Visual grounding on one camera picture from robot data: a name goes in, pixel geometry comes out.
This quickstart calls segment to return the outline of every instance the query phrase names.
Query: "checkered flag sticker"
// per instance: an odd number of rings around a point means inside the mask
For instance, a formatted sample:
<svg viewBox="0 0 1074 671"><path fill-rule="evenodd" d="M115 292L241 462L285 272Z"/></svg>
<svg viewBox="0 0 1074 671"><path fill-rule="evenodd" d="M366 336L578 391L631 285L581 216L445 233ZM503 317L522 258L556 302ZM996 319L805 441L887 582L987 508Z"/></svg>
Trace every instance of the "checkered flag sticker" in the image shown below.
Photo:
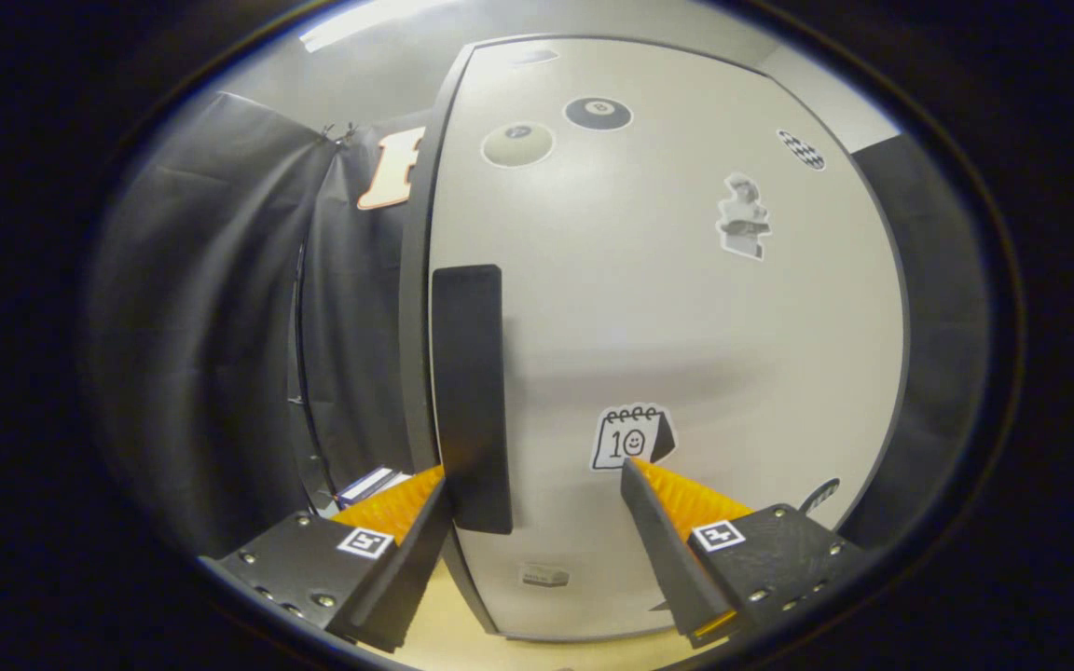
<svg viewBox="0 0 1074 671"><path fill-rule="evenodd" d="M781 143L785 145L789 150L794 152L798 160L804 162L804 164L811 166L813 170L824 170L827 166L827 161L823 160L823 155L818 152L818 149L807 145L806 142L798 140L797 137L789 135L786 131L777 131L777 136L781 140Z"/></svg>

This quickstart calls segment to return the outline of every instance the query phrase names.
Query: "orange soft gripper pad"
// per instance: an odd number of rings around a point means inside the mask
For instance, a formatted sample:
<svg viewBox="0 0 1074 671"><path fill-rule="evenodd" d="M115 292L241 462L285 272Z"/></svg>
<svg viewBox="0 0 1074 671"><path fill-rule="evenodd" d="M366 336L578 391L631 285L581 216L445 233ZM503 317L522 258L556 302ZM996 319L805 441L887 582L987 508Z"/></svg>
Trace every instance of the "orange soft gripper pad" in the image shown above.
<svg viewBox="0 0 1074 671"><path fill-rule="evenodd" d="M685 543L691 529L703 524L735 520L753 512L751 507L734 501L724 494L688 479L677 472L654 466L644 460L633 458L633 463L644 476L653 493L657 494L661 507L673 523L678 538Z"/></svg>
<svg viewBox="0 0 1074 671"><path fill-rule="evenodd" d="M405 536L412 529L421 508L430 499L430 494L438 485L445 471L440 464L409 477L404 483L391 490L375 494L337 513L334 522L346 526L361 526L380 534L396 536L396 544L405 542Z"/></svg>

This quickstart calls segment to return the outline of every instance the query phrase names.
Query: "wooden floor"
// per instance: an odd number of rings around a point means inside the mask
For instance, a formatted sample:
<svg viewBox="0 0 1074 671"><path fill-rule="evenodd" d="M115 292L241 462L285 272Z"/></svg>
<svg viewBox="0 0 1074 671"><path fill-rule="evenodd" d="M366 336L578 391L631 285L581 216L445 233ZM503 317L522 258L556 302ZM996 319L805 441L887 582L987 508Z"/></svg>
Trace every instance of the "wooden floor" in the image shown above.
<svg viewBox="0 0 1074 671"><path fill-rule="evenodd" d="M640 671L702 650L707 648L691 650L673 630L583 644L537 644L490 636L464 602L445 561L438 561L405 645L382 655L422 671Z"/></svg>

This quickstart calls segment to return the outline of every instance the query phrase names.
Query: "black handle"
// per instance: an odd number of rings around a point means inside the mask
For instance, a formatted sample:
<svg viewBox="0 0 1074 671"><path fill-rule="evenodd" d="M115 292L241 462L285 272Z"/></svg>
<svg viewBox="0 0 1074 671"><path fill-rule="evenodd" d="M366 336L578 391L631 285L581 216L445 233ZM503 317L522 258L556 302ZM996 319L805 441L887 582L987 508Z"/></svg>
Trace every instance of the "black handle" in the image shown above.
<svg viewBox="0 0 1074 671"><path fill-rule="evenodd" d="M511 534L498 266L444 267L431 286L438 444L455 525Z"/></svg>

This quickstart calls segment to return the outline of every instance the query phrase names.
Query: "white wall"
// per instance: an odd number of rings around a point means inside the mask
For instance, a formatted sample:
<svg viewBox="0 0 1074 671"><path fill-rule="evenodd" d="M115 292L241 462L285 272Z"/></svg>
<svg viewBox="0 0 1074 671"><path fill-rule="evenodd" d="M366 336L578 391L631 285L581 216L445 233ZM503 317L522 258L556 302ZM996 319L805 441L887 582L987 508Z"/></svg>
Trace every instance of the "white wall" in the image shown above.
<svg viewBox="0 0 1074 671"><path fill-rule="evenodd" d="M755 67L801 99L836 133L848 152L876 145L899 133L898 127L872 102L792 47L777 46Z"/></svg>
<svg viewBox="0 0 1074 671"><path fill-rule="evenodd" d="M462 46L483 39L621 34L738 63L764 60L777 47L770 34L690 0L463 0L371 27L313 54L299 41L308 27L251 57L215 88L310 128L345 128L429 110Z"/></svg>

